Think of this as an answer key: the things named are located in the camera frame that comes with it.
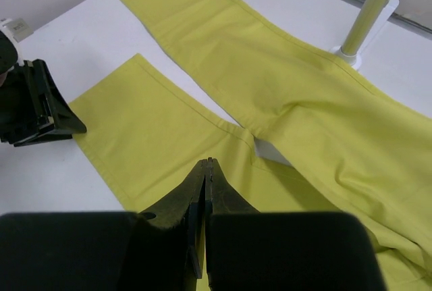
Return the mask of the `yellow-green trousers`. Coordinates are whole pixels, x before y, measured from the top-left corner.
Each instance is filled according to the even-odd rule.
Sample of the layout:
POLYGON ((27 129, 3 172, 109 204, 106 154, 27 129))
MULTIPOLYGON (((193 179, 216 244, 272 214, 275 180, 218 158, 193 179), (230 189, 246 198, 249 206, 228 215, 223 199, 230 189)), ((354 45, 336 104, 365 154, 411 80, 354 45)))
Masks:
POLYGON ((431 120, 241 0, 120 0, 232 118, 137 54, 71 103, 75 140, 141 211, 200 159, 264 211, 354 214, 390 290, 431 289, 431 120))

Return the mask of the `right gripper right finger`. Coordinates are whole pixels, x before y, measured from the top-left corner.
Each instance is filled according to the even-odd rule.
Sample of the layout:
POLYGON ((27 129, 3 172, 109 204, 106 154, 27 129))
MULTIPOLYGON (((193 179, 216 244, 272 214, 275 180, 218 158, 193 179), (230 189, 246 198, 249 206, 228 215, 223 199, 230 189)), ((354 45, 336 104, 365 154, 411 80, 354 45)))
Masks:
POLYGON ((245 229, 241 219, 259 212, 228 182, 217 159, 205 166, 205 244, 207 275, 210 284, 228 284, 236 280, 240 267, 234 257, 243 253, 245 229))

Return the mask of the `white metal clothes rack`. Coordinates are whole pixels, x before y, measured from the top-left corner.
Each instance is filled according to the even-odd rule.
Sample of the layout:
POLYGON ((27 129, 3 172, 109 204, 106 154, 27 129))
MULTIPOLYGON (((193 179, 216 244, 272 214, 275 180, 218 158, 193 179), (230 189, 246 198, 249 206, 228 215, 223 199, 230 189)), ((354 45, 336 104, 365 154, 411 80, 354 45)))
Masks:
POLYGON ((394 14, 399 0, 342 0, 360 8, 344 42, 330 49, 354 70, 362 64, 361 53, 381 32, 394 14))

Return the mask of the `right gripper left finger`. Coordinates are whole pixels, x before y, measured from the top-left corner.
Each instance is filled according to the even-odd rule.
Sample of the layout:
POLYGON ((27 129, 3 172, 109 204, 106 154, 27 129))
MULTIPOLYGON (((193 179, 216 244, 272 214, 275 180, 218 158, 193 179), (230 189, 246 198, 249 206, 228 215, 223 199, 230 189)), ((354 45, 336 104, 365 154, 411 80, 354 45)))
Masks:
POLYGON ((196 279, 203 277, 206 166, 198 161, 182 183, 141 212, 160 233, 159 252, 179 259, 196 279))

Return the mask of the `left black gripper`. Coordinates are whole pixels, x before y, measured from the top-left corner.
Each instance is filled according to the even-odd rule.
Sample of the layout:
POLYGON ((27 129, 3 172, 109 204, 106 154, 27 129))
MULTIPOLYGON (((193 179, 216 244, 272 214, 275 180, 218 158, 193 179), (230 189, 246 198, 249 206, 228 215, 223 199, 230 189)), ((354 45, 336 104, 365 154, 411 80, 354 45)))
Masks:
POLYGON ((18 60, 15 45, 1 33, 1 142, 22 147, 86 133, 45 61, 18 60))

